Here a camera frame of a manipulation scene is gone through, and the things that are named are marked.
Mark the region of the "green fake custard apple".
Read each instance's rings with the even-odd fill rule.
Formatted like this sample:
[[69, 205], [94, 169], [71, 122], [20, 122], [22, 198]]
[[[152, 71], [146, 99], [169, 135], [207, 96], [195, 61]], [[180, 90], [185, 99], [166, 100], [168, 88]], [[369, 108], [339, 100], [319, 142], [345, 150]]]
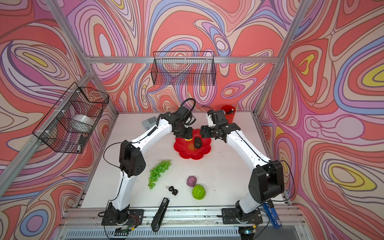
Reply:
[[202, 200], [206, 196], [206, 190], [201, 185], [195, 185], [192, 190], [193, 198], [196, 200]]

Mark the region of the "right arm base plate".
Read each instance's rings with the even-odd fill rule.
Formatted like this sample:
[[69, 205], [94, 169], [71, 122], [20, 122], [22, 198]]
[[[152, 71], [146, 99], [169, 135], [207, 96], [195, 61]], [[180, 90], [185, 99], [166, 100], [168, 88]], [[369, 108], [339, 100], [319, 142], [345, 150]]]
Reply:
[[259, 209], [253, 210], [250, 213], [244, 213], [239, 207], [223, 208], [221, 214], [218, 215], [222, 218], [225, 225], [234, 224], [253, 224], [258, 226], [263, 223], [261, 211]]

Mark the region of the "dark fake avocado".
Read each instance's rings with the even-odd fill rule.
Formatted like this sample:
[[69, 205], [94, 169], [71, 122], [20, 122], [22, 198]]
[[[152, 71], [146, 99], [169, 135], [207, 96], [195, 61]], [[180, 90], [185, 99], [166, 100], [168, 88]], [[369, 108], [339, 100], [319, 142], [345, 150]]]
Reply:
[[195, 137], [195, 139], [194, 139], [195, 149], [201, 149], [202, 146], [203, 146], [202, 139], [200, 137]]

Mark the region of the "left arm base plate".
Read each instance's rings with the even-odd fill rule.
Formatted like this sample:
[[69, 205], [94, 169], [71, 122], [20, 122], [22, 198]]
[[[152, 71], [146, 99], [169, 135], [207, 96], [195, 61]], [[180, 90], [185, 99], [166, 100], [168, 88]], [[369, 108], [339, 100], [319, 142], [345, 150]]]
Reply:
[[102, 219], [102, 226], [137, 227], [142, 224], [143, 216], [143, 209], [118, 211], [112, 208], [105, 212]]

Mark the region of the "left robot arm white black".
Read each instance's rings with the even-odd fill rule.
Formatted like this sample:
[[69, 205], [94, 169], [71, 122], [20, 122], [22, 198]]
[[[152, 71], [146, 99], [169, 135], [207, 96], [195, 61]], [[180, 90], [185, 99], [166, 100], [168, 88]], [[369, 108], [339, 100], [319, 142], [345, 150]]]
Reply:
[[196, 121], [192, 110], [196, 106], [196, 100], [188, 98], [184, 100], [176, 112], [167, 112], [157, 117], [153, 127], [132, 141], [123, 141], [120, 145], [119, 169], [121, 170], [117, 196], [107, 203], [102, 225], [125, 225], [130, 217], [129, 206], [131, 193], [139, 176], [147, 164], [144, 154], [162, 137], [173, 133], [176, 138], [191, 140]]

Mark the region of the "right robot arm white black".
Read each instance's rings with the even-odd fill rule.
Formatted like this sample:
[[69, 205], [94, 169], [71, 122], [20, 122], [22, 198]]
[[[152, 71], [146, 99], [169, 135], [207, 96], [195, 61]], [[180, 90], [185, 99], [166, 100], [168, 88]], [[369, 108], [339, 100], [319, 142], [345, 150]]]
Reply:
[[229, 123], [223, 110], [207, 112], [208, 124], [201, 126], [204, 139], [222, 140], [232, 147], [250, 167], [248, 193], [236, 202], [232, 218], [243, 223], [265, 202], [285, 191], [283, 165], [262, 154], [245, 136], [236, 123]]

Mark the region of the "purple fake fig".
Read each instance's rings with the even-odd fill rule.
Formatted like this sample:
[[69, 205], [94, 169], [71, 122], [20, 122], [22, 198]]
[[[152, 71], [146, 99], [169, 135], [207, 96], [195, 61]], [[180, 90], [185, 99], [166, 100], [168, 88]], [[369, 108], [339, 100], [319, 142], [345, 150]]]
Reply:
[[195, 176], [189, 176], [187, 179], [187, 186], [193, 188], [197, 184], [197, 178]]

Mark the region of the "green fake grape bunch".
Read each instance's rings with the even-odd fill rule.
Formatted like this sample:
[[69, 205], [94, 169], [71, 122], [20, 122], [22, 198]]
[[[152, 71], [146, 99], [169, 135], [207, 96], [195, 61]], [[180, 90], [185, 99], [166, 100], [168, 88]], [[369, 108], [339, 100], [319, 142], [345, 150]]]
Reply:
[[161, 175], [170, 168], [171, 164], [171, 160], [164, 160], [159, 162], [155, 167], [150, 170], [150, 176], [148, 178], [149, 189], [153, 189], [156, 186], [156, 182], [159, 180]]

